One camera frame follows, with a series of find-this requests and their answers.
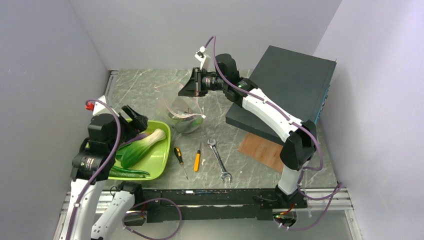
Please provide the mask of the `clear zip top bag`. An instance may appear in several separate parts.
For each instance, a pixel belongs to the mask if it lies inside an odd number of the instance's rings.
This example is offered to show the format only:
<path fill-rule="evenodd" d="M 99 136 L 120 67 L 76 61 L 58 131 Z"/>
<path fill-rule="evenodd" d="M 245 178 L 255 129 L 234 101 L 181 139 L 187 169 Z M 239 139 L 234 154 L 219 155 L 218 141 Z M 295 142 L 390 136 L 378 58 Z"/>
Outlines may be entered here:
<path fill-rule="evenodd" d="M 183 85 L 179 82 L 168 82 L 154 87 L 156 96 L 155 116 L 159 121 L 168 124 L 175 132 L 177 131 L 171 124 L 169 113 L 178 117 L 202 117 L 203 121 L 206 118 L 195 98 L 178 96 L 178 92 L 182 88 Z"/>

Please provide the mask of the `green orange mango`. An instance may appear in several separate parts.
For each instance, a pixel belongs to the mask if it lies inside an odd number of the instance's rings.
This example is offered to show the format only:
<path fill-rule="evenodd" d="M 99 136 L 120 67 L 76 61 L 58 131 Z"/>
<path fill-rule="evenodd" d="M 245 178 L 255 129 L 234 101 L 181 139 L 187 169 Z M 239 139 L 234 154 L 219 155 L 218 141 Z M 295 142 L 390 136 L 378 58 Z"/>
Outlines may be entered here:
<path fill-rule="evenodd" d="M 195 131 L 196 129 L 198 129 L 204 122 L 204 119 L 202 117 L 193 117 L 194 120 L 192 120 L 192 122 L 190 123 L 190 125 L 188 127 L 185 128 L 173 128 L 181 134 L 189 134 L 193 131 Z"/>

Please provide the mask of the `black grape bunch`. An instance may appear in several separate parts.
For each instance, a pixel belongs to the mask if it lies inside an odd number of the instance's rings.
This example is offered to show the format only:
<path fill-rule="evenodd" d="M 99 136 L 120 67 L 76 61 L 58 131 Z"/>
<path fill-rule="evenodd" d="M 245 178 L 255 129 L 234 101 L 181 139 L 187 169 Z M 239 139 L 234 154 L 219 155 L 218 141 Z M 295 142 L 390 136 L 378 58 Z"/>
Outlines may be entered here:
<path fill-rule="evenodd" d="M 194 118 L 192 116 L 177 116 L 172 113 L 168 114 L 170 122 L 174 128 L 187 128 Z"/>

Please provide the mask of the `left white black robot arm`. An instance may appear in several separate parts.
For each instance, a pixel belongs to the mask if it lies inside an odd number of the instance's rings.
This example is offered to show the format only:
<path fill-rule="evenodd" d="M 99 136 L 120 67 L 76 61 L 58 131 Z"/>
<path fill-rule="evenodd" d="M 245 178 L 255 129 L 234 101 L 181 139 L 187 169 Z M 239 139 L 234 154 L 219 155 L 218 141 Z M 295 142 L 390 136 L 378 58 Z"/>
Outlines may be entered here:
<path fill-rule="evenodd" d="M 104 213 L 96 218 L 98 203 L 115 164 L 118 147 L 147 129 L 148 118 L 125 105 L 127 121 L 107 104 L 86 103 L 92 111 L 88 137 L 72 160 L 71 193 L 61 240 L 108 240 L 128 210 L 144 203 L 142 187 L 124 182 L 118 186 Z"/>

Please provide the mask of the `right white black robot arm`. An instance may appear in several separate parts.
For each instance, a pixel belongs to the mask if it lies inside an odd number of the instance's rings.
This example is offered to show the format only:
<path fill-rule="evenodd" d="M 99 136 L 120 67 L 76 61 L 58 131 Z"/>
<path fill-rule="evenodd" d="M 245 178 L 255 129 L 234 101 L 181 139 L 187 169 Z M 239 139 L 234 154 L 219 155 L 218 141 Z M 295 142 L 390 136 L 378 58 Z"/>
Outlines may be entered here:
<path fill-rule="evenodd" d="M 210 56 L 195 53 L 200 62 L 192 70 L 190 79 L 178 92 L 181 97 L 204 97 L 208 92 L 221 91 L 225 97 L 267 124 L 283 142 L 280 158 L 283 163 L 281 178 L 276 187 L 275 200 L 287 208 L 300 192 L 301 177 L 308 161 L 317 150 L 316 125 L 289 114 L 251 80 L 240 77 L 231 55 L 220 54 L 215 60 L 215 71 L 207 71 Z"/>

